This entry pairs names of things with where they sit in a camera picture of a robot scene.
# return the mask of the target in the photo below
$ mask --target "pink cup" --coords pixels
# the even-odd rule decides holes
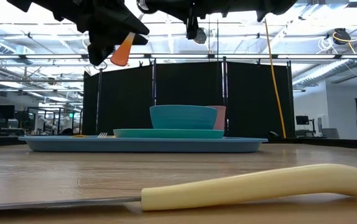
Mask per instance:
[[[217,118],[215,122],[215,130],[224,130],[226,123],[226,107],[225,106],[208,106],[217,110]]]

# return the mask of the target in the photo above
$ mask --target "teal bowl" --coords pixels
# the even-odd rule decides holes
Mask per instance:
[[[213,129],[217,110],[207,106],[151,106],[151,121],[155,129]]]

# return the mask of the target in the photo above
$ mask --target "black curtain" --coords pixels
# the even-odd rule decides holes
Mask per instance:
[[[274,66],[287,137],[295,136],[290,67]],[[227,62],[228,135],[266,138],[283,136],[270,65]]]
[[[157,105],[223,105],[221,62],[156,65]]]
[[[83,128],[82,133],[96,134],[98,75],[85,72],[83,87]]]
[[[152,105],[151,66],[103,72],[98,132],[152,128]]]

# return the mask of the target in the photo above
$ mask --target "cream knife handle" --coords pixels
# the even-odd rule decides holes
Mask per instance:
[[[357,168],[317,164],[268,170],[141,191],[147,210],[195,208],[300,194],[357,196]]]

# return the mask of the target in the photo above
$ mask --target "teal plate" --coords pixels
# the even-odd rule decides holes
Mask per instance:
[[[115,129],[117,138],[221,139],[222,130],[196,129]]]

